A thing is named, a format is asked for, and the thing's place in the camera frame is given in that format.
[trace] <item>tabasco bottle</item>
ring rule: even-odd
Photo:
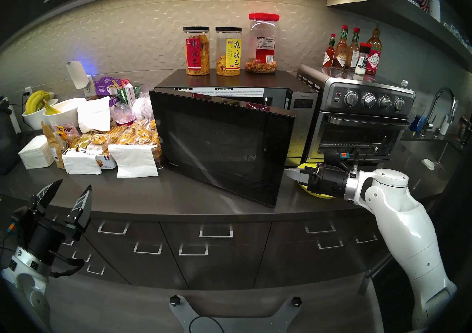
[[[380,42],[379,36],[379,25],[376,25],[372,31],[372,37],[367,41],[369,45],[372,45],[371,52],[367,56],[367,68],[365,69],[367,74],[375,75],[377,72],[377,67],[380,61],[380,52],[382,51],[382,42]]]
[[[353,41],[349,46],[349,51],[346,59],[346,69],[354,70],[359,59],[359,28],[354,28]]]
[[[343,26],[343,30],[341,31],[341,39],[339,40],[336,50],[334,50],[334,58],[333,58],[333,68],[336,69],[344,69],[344,65],[346,64],[347,58],[347,26]]]
[[[331,38],[329,39],[328,48],[325,51],[325,57],[323,59],[323,68],[331,68],[331,65],[333,65],[335,37],[336,35],[332,33]]]

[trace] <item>shelf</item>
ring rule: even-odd
[[[472,72],[472,54],[441,23],[408,0],[342,2],[328,4],[332,8],[363,15],[418,36]]]

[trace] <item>faucet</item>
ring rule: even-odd
[[[455,110],[457,109],[457,104],[459,103],[458,100],[455,99],[454,93],[452,90],[449,88],[441,88],[434,96],[433,103],[431,104],[431,108],[428,112],[428,116],[426,117],[426,120],[424,121],[423,128],[420,131],[420,136],[424,136],[426,133],[427,129],[432,129],[433,128],[433,121],[431,120],[434,112],[434,107],[436,107],[436,103],[439,100],[439,97],[441,94],[444,92],[449,93],[451,96],[451,111],[449,112],[449,118],[447,120],[447,123],[451,123],[454,120],[454,115],[455,115]]]

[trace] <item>sink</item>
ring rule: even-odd
[[[434,170],[421,162],[424,158],[434,163]],[[442,193],[461,158],[461,151],[446,140],[402,140],[384,167],[406,174],[412,196],[422,198]]]

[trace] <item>snack jar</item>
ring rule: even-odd
[[[241,72],[241,27],[215,27],[216,74],[239,75]]]
[[[184,27],[185,59],[188,75],[210,74],[210,28]]]
[[[274,59],[277,44],[277,22],[280,16],[271,13],[249,14],[249,58],[246,70],[269,74],[277,70]]]

